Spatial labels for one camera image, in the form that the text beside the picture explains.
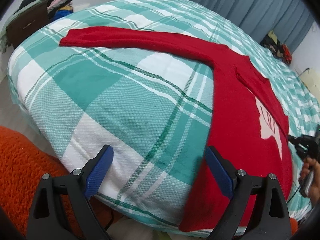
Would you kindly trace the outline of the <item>right hand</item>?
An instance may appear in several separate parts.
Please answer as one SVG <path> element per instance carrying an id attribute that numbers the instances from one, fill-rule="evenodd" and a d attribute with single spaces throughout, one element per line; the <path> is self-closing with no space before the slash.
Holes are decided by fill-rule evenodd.
<path id="1" fill-rule="evenodd" d="M 302 182 L 305 177 L 310 173 L 310 171 L 314 172 L 313 182 L 311 184 L 308 198 L 311 200 L 311 205 L 314 207 L 320 197 L 320 174 L 319 174 L 319 162 L 316 159 L 305 158 L 302 170 L 300 172 L 299 182 Z"/>

